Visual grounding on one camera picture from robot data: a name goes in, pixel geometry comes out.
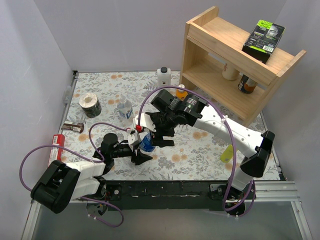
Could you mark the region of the clear water bottle white-blue label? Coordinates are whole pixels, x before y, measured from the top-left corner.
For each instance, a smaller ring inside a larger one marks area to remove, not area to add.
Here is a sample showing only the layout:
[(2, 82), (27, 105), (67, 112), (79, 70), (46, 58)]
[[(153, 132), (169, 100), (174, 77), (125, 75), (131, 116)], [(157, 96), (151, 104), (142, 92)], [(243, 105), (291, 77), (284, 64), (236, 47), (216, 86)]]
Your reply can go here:
[(124, 95), (122, 95), (119, 99), (117, 110), (122, 124), (126, 127), (129, 127), (133, 122), (134, 112), (132, 103)]

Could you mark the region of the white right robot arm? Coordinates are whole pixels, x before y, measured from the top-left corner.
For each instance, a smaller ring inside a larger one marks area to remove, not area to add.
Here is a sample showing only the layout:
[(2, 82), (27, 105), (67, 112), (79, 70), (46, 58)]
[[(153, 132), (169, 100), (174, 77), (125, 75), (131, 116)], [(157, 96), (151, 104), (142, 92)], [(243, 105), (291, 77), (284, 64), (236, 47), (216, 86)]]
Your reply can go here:
[(163, 137), (173, 136), (178, 125), (206, 131), (231, 144), (233, 151), (244, 155), (240, 167), (232, 170), (226, 186), (227, 195), (232, 199), (239, 198), (248, 184), (264, 175), (275, 138), (273, 132), (254, 131), (229, 119), (212, 102), (194, 91), (190, 91), (184, 100), (173, 96), (166, 87), (154, 92), (156, 96), (151, 104), (157, 112), (140, 112), (138, 120), (153, 133), (153, 145), (166, 147)]

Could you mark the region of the blue label water bottle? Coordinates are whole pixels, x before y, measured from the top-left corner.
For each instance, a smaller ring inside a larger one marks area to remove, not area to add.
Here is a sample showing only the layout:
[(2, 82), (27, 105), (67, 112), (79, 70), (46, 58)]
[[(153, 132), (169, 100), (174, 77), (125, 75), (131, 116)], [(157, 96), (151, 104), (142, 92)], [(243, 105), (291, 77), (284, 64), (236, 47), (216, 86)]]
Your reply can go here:
[(144, 136), (144, 138), (142, 139), (142, 141), (139, 145), (139, 148), (140, 148), (140, 150), (147, 152), (147, 153), (151, 153), (154, 151), (155, 146), (153, 146), (152, 136), (151, 136), (150, 132)]

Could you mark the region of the orange juice bottle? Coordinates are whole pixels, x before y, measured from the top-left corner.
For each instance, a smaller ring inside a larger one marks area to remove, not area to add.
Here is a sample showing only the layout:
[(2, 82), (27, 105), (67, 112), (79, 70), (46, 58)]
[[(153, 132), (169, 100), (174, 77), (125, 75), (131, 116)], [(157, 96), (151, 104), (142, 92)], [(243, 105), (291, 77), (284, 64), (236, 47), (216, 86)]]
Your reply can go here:
[(185, 90), (177, 89), (175, 92), (175, 96), (179, 98), (181, 101), (183, 101), (187, 95), (188, 95), (188, 92)]

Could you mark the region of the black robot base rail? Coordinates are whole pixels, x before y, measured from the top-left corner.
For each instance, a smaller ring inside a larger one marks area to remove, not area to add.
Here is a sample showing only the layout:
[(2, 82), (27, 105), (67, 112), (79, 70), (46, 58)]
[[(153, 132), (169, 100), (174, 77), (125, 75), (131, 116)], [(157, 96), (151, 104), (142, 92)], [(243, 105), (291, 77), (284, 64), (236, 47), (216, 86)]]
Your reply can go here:
[(106, 180), (102, 193), (88, 195), (92, 201), (108, 202), (120, 210), (207, 209), (223, 211), (255, 198), (254, 188), (230, 190), (223, 203), (227, 181), (218, 180)]

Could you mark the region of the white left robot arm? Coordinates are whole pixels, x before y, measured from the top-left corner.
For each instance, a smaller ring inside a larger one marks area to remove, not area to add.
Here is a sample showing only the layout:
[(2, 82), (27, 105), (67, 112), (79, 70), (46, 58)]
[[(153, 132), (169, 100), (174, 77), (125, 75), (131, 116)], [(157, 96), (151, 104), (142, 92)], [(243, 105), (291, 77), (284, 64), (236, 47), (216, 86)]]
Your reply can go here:
[(83, 196), (103, 199), (107, 191), (102, 176), (114, 166), (115, 158), (131, 157), (136, 166), (153, 159), (131, 145), (139, 142), (140, 137), (136, 133), (123, 144), (116, 134), (108, 133), (93, 154), (100, 161), (63, 163), (54, 160), (31, 190), (31, 198), (56, 214), (62, 212), (71, 200)]

